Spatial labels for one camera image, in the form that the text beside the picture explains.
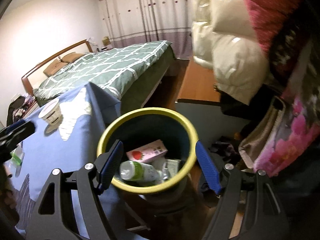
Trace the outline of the white green milk bottle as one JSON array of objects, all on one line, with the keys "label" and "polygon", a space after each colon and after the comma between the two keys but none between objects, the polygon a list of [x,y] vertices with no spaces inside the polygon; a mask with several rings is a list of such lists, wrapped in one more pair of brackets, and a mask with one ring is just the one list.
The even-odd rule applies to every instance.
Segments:
[{"label": "white green milk bottle", "polygon": [[161,174],[150,164],[125,161],[120,164],[119,173],[122,180],[137,182],[160,181]]}]

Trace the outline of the pink strawberry milk carton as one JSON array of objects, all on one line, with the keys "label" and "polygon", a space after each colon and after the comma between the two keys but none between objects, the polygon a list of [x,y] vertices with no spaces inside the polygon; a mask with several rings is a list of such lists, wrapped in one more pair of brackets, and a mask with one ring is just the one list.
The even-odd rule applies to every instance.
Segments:
[{"label": "pink strawberry milk carton", "polygon": [[163,157],[167,153],[167,148],[161,140],[156,140],[147,145],[141,146],[137,149],[126,153],[130,161],[139,163],[151,163],[152,161]]}]

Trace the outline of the clear green cap bottle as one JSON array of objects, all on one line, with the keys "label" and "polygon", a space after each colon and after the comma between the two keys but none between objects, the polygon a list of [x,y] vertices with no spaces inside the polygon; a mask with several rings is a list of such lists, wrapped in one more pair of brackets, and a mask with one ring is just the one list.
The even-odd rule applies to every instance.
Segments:
[{"label": "clear green cap bottle", "polygon": [[23,158],[24,152],[22,144],[18,144],[17,148],[11,152],[11,163],[16,167],[19,167],[22,165]]}]

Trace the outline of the yellow rimmed dark trash bin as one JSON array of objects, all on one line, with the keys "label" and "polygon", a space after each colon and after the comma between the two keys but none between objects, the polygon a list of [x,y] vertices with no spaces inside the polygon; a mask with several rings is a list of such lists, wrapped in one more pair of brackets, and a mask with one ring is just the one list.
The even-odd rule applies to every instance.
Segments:
[{"label": "yellow rimmed dark trash bin", "polygon": [[185,181],[196,161],[198,135],[193,124],[182,114],[166,108],[149,107],[126,113],[112,122],[103,132],[97,155],[107,152],[116,140],[123,144],[122,162],[156,163],[157,170],[166,160],[177,160],[178,171],[164,182],[140,186],[120,177],[120,169],[112,185],[130,193],[155,194],[169,190]]}]

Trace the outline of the dark clothes pile on nightstand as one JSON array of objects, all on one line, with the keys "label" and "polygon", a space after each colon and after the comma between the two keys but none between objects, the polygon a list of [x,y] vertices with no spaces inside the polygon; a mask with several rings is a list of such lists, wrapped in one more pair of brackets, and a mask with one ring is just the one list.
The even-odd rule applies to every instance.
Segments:
[{"label": "dark clothes pile on nightstand", "polygon": [[10,126],[25,116],[26,111],[35,102],[35,98],[29,93],[19,95],[14,101],[9,104],[7,114],[7,126]]}]

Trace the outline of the white bedside nightstand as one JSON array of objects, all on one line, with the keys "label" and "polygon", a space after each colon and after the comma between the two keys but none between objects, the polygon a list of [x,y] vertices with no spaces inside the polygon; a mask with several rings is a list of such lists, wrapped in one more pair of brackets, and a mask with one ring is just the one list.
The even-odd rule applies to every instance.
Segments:
[{"label": "white bedside nightstand", "polygon": [[28,109],[25,111],[23,118],[27,118],[29,115],[31,115],[34,111],[36,111],[37,109],[39,109],[39,104],[34,101],[29,107]]}]

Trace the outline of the white yogurt cup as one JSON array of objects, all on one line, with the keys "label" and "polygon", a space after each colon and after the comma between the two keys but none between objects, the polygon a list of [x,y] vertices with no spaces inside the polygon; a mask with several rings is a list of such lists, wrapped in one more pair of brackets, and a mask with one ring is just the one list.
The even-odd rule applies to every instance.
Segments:
[{"label": "white yogurt cup", "polygon": [[61,116],[62,113],[59,98],[55,98],[45,104],[43,109],[39,113],[39,118],[50,125],[56,124],[61,119]]}]

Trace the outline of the blue patterned tablecloth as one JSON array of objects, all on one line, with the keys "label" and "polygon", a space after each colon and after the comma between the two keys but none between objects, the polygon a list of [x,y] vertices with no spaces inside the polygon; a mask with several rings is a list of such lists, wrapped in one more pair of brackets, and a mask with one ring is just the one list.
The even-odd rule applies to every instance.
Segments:
[{"label": "blue patterned tablecloth", "polygon": [[62,119],[49,125],[39,117],[39,109],[28,116],[35,133],[22,141],[22,165],[9,165],[20,217],[16,229],[22,236],[27,234],[35,203],[51,171],[76,171],[94,162],[102,133],[120,116],[121,102],[90,82],[58,99]]}]

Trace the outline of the wooden headboard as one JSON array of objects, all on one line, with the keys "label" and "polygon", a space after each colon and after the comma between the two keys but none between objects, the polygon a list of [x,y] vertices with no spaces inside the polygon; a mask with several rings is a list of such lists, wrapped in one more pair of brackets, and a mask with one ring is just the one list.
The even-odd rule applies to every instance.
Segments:
[{"label": "wooden headboard", "polygon": [[33,94],[33,89],[39,87],[39,85],[47,78],[46,74],[44,74],[43,71],[55,59],[60,59],[72,52],[89,53],[93,52],[93,49],[88,40],[81,40],[71,46],[68,46],[67,48],[58,51],[57,53],[38,63],[35,67],[31,68],[31,70],[27,71],[27,73],[21,77],[21,81],[25,91],[29,94]]}]

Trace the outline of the brown pillow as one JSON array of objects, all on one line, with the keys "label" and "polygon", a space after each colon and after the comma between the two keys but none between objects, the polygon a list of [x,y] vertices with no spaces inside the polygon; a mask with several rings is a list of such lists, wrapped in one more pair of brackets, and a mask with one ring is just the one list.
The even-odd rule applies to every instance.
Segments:
[{"label": "brown pillow", "polygon": [[68,63],[65,62],[53,62],[51,63],[44,71],[43,73],[47,76],[50,77],[54,74],[56,74],[61,68],[66,66]]},{"label": "brown pillow", "polygon": [[69,53],[61,58],[61,61],[64,63],[73,63],[74,61],[78,60],[79,58],[83,57],[83,53]]}]

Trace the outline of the wooden desk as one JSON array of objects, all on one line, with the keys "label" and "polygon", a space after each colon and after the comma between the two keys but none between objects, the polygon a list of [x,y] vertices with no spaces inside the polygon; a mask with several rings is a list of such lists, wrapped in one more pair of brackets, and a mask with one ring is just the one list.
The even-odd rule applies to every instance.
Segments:
[{"label": "wooden desk", "polygon": [[220,105],[220,93],[215,90],[216,79],[213,71],[190,59],[185,70],[176,103]]}]

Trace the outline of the pink floral bag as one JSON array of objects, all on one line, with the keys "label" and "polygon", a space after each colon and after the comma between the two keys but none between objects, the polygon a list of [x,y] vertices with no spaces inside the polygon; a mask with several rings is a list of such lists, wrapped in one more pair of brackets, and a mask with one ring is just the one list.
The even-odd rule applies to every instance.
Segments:
[{"label": "pink floral bag", "polygon": [[293,163],[319,136],[319,45],[308,42],[281,96],[240,143],[247,168],[272,177]]}]

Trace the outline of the bed with green plaid duvet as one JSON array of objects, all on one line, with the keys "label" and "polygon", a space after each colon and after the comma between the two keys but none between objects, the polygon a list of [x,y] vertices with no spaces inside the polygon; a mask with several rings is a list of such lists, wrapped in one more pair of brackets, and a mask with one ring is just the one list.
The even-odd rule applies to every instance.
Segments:
[{"label": "bed with green plaid duvet", "polygon": [[121,112],[144,107],[174,62],[167,40],[86,53],[33,90],[40,105],[91,82],[122,102]]}]

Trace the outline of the brown right pillow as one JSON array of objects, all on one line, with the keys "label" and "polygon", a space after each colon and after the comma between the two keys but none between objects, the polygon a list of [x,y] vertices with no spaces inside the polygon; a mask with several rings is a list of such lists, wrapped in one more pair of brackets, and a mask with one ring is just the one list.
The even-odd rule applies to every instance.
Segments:
[{"label": "brown right pillow", "polygon": [[83,57],[83,53],[69,53],[61,58],[61,61],[64,63],[73,63],[74,61],[78,60],[79,58]]}]

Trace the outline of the cream puffer jacket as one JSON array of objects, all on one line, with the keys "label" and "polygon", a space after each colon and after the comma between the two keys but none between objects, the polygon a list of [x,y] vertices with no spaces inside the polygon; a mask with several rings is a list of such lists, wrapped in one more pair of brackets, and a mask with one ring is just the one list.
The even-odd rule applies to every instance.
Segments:
[{"label": "cream puffer jacket", "polygon": [[262,86],[268,61],[244,0],[191,0],[193,59],[213,70],[216,86],[249,104]]}]

